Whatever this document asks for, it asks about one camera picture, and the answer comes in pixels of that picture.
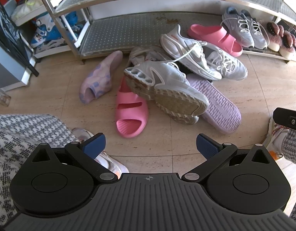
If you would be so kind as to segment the white storage shelf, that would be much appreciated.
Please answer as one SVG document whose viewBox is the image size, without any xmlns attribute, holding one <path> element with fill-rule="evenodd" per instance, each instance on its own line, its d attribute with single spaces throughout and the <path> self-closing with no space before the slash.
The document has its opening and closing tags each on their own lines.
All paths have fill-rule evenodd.
<svg viewBox="0 0 296 231">
<path fill-rule="evenodd" d="M 11 3 L 15 3 L 14 6 L 11 7 L 11 20 L 18 27 L 24 25 L 27 22 L 31 22 L 34 24 L 35 18 L 42 13 L 48 13 L 46 7 L 42 0 L 8 0 Z M 61 5 L 66 0 L 49 0 L 51 6 L 54 9 L 57 9 L 59 5 Z M 83 9 L 80 10 L 82 13 L 83 21 L 78 21 L 78 16 L 76 12 L 65 13 L 60 16 L 59 19 L 62 21 L 62 26 L 65 28 L 66 33 L 70 40 L 74 43 L 76 48 L 79 48 L 82 44 L 82 40 L 90 26 L 89 19 L 86 17 L 86 14 Z M 24 43 L 34 54 L 36 59 L 41 59 L 45 56 L 54 55 L 57 53 L 62 53 L 66 51 L 70 51 L 70 47 L 66 43 L 64 39 L 64 43 L 56 48 L 51 48 L 39 53 L 36 53 L 36 50 L 30 46 L 30 41 L 26 40 L 26 37 L 23 37 Z"/>
</svg>

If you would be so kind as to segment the pink slide sandal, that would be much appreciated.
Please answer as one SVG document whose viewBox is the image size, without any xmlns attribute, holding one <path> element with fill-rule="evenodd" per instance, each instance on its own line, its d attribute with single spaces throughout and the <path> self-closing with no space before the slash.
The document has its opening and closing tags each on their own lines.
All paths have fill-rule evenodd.
<svg viewBox="0 0 296 231">
<path fill-rule="evenodd" d="M 214 44 L 234 57 L 239 57 L 243 53 L 242 46 L 223 26 L 192 24 L 187 34 L 193 39 Z"/>
<path fill-rule="evenodd" d="M 134 138 L 145 128 L 149 110 L 145 99 L 133 93 L 123 77 L 116 98 L 116 128 L 120 136 Z"/>
</svg>

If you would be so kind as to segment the silver sneaker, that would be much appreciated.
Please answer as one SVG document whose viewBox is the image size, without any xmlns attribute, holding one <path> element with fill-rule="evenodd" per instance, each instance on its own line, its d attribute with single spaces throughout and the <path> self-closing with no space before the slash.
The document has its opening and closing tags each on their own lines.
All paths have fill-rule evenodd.
<svg viewBox="0 0 296 231">
<path fill-rule="evenodd" d="M 159 46 L 137 46 L 131 50 L 126 67 L 133 67 L 146 60 L 158 62 L 172 60 L 172 58 Z"/>
</svg>

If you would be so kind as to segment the grey sneaker on rack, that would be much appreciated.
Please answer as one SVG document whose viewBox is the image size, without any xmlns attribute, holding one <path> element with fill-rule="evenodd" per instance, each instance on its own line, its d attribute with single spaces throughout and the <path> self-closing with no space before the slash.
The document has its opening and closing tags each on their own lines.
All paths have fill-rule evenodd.
<svg viewBox="0 0 296 231">
<path fill-rule="evenodd" d="M 255 46 L 246 17 L 239 14 L 235 7 L 230 6 L 226 9 L 225 13 L 222 15 L 221 25 L 227 28 L 229 34 L 232 35 L 242 47 L 250 48 Z"/>
<path fill-rule="evenodd" d="M 268 43 L 262 32 L 262 26 L 259 24 L 255 18 L 251 16 L 249 11 L 242 10 L 241 14 L 243 18 L 247 19 L 249 30 L 254 41 L 254 47 L 257 49 L 267 49 Z"/>
</svg>

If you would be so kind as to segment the houndstooth trouser leg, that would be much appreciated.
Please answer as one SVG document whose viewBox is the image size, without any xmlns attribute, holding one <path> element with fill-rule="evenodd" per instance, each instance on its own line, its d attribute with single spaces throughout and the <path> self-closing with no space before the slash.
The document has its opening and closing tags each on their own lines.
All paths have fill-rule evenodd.
<svg viewBox="0 0 296 231">
<path fill-rule="evenodd" d="M 57 117 L 49 114 L 0 115 L 0 225 L 16 214 L 9 187 L 38 144 L 63 147 L 77 138 Z"/>
</svg>

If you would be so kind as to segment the clear glass bottle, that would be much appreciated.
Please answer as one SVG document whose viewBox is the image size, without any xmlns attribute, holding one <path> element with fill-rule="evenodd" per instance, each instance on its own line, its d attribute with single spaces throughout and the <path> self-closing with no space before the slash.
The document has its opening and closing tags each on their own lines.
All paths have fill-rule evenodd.
<svg viewBox="0 0 296 231">
<path fill-rule="evenodd" d="M 6 92 L 0 89 L 0 105 L 9 106 L 10 101 L 11 97 Z"/>
</svg>

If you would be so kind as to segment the lilac patterned slipper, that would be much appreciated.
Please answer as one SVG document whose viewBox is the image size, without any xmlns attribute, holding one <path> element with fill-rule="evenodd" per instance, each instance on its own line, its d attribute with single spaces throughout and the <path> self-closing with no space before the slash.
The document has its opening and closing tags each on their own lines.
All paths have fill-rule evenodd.
<svg viewBox="0 0 296 231">
<path fill-rule="evenodd" d="M 89 104 L 109 92 L 112 88 L 112 77 L 123 59 L 121 51 L 115 51 L 103 59 L 84 79 L 80 86 L 79 98 Z"/>
</svg>

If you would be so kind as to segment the lilac slipper sole up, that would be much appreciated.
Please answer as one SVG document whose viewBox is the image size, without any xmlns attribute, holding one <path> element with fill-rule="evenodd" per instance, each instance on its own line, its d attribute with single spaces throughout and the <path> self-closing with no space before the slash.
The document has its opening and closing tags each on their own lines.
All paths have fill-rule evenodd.
<svg viewBox="0 0 296 231">
<path fill-rule="evenodd" d="M 234 133 L 241 124 L 238 107 L 208 80 L 196 74 L 187 74 L 187 80 L 209 100 L 210 105 L 202 118 L 223 134 Z"/>
</svg>

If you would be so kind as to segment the blue white roller skate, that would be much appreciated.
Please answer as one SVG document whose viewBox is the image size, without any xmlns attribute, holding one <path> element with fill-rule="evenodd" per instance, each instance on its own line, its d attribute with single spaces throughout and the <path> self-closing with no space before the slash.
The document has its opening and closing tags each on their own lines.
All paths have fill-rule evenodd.
<svg viewBox="0 0 296 231">
<path fill-rule="evenodd" d="M 64 39 L 48 13 L 37 16 L 34 24 L 36 31 L 30 41 L 30 46 L 36 50 L 36 53 L 56 48 L 64 43 Z"/>
</svg>

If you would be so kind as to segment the pink furry slipper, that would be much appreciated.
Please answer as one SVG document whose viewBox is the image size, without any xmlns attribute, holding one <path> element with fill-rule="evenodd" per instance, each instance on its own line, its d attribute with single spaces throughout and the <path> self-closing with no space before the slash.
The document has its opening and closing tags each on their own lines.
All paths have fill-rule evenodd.
<svg viewBox="0 0 296 231">
<path fill-rule="evenodd" d="M 287 60 L 291 60 L 296 53 L 296 37 L 288 31 L 284 31 L 281 37 L 282 43 L 279 49 L 279 53 Z"/>
<path fill-rule="evenodd" d="M 280 28 L 279 25 L 272 21 L 266 24 L 266 32 L 269 38 L 268 48 L 272 51 L 279 51 L 282 44 L 283 31 L 283 28 Z"/>
</svg>

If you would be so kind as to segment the white sneaker with bubble heel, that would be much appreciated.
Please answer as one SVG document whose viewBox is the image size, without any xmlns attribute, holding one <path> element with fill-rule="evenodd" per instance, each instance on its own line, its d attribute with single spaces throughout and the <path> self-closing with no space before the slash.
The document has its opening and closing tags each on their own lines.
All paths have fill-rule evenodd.
<svg viewBox="0 0 296 231">
<path fill-rule="evenodd" d="M 154 101 L 173 120 L 193 125 L 209 107 L 208 98 L 193 88 L 174 62 L 146 60 L 124 70 L 127 85 L 138 96 Z"/>
</svg>

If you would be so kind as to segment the white sneaker pink logo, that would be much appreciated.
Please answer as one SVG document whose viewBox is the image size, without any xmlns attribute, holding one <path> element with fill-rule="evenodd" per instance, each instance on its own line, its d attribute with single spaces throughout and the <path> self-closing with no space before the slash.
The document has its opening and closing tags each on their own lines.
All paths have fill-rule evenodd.
<svg viewBox="0 0 296 231">
<path fill-rule="evenodd" d="M 160 43 L 166 53 L 203 78 L 212 81 L 221 80 L 222 75 L 214 68 L 210 68 L 205 58 L 203 47 L 211 44 L 182 37 L 180 30 L 181 27 L 178 24 L 169 33 L 161 34 Z"/>
</svg>

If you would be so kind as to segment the metal perforated shoe rack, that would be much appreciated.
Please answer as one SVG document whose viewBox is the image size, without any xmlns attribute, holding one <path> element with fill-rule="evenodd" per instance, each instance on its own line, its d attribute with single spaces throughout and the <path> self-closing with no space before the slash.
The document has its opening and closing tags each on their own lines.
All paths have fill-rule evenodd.
<svg viewBox="0 0 296 231">
<path fill-rule="evenodd" d="M 120 50 L 129 52 L 135 46 L 158 44 L 160 35 L 180 24 L 185 29 L 193 20 L 217 22 L 215 12 L 184 12 L 181 10 L 140 11 L 131 14 L 94 19 L 90 8 L 94 5 L 122 0 L 42 0 L 58 31 L 79 59 L 105 56 Z M 244 5 L 267 13 L 296 26 L 296 13 L 283 0 L 216 0 Z"/>
</svg>

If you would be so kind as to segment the white grey mesh sneaker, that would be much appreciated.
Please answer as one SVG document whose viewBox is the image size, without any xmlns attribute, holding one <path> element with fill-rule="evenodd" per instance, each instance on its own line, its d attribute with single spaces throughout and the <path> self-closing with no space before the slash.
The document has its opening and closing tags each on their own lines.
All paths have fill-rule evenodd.
<svg viewBox="0 0 296 231">
<path fill-rule="evenodd" d="M 203 53 L 208 66 L 218 71 L 223 78 L 230 80 L 243 80 L 247 78 L 248 70 L 245 65 L 221 48 L 207 43 L 203 46 Z"/>
</svg>

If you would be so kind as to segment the black folded umbrella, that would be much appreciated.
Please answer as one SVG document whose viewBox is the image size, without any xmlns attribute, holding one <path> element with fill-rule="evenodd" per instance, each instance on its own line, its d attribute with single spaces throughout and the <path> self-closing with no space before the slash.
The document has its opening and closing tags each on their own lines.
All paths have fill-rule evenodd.
<svg viewBox="0 0 296 231">
<path fill-rule="evenodd" d="M 0 3 L 0 47 L 4 49 L 14 60 L 28 68 L 35 76 L 39 72 L 31 65 L 25 49 L 25 44 L 16 24 L 10 19 L 4 6 Z"/>
</svg>

